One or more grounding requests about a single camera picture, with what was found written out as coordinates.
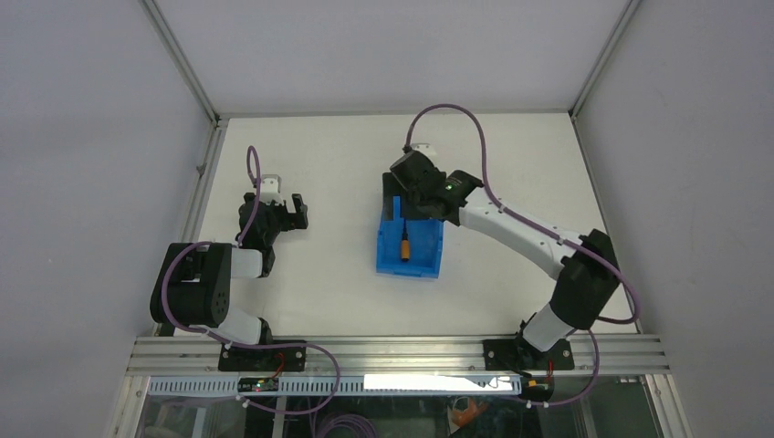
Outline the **orange black screwdriver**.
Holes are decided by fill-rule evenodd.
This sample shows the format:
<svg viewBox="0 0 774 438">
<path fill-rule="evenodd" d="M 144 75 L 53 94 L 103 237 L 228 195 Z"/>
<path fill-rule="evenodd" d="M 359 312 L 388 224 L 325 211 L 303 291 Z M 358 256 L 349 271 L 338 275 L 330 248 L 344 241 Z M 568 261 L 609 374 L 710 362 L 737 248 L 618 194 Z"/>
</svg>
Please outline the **orange black screwdriver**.
<svg viewBox="0 0 774 438">
<path fill-rule="evenodd" d="M 411 258 L 411 247 L 409 241 L 409 233 L 407 227 L 407 221 L 403 220 L 401 246 L 400 246 L 400 259 L 403 263 L 408 263 Z"/>
</svg>

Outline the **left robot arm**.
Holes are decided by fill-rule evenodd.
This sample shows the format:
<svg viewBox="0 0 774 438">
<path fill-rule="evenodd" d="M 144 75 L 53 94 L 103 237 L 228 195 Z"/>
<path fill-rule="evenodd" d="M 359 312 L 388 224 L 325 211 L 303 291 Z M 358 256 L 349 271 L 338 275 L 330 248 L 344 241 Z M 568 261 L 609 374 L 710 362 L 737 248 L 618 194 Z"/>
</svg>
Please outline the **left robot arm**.
<svg viewBox="0 0 774 438">
<path fill-rule="evenodd" d="M 152 319 L 228 346 L 241 345 L 239 358 L 251 370 L 268 368 L 275 358 L 271 328 L 265 319 L 232 303 L 231 283 L 269 276 L 278 236 L 309 227 L 302 195 L 293 193 L 291 201 L 289 210 L 281 195 L 246 193 L 238 209 L 238 224 L 246 235 L 238 235 L 234 245 L 170 244 L 152 292 Z"/>
</svg>

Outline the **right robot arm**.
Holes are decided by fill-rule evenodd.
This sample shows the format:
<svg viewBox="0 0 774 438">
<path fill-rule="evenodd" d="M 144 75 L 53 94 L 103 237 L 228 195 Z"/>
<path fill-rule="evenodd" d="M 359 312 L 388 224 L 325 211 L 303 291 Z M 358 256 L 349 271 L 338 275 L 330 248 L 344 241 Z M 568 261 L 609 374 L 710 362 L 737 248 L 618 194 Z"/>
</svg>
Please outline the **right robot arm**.
<svg viewBox="0 0 774 438">
<path fill-rule="evenodd" d="M 514 340 L 516 360 L 525 369 L 540 368 L 571 332 L 590 329 L 621 284 L 611 239 L 598 229 L 582 235 L 518 214 L 491 196 L 481 179 L 460 170 L 442 172 L 417 150 L 392 164 L 390 175 L 421 216 L 486 235 L 554 280 L 549 302 Z"/>
</svg>

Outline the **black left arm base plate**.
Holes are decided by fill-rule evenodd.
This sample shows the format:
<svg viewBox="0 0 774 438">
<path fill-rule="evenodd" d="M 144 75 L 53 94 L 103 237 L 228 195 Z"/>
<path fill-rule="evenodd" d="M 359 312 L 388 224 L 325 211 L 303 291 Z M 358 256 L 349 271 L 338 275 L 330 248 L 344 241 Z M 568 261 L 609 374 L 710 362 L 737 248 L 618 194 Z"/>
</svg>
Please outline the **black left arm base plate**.
<svg viewBox="0 0 774 438">
<path fill-rule="evenodd" d="M 300 339 L 279 341 L 271 349 L 221 348 L 217 369 L 221 372 L 301 372 L 306 368 L 308 343 Z"/>
</svg>

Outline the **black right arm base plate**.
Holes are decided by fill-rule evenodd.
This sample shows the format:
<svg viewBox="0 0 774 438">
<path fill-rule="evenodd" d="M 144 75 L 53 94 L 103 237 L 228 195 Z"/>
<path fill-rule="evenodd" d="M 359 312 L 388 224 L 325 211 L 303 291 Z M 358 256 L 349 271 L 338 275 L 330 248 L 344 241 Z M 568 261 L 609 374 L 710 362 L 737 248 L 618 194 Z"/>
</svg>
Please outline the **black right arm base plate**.
<svg viewBox="0 0 774 438">
<path fill-rule="evenodd" d="M 484 339 L 482 348 L 486 370 L 548 371 L 575 368 L 573 352 L 566 339 L 558 340 L 545 352 L 517 338 Z"/>
</svg>

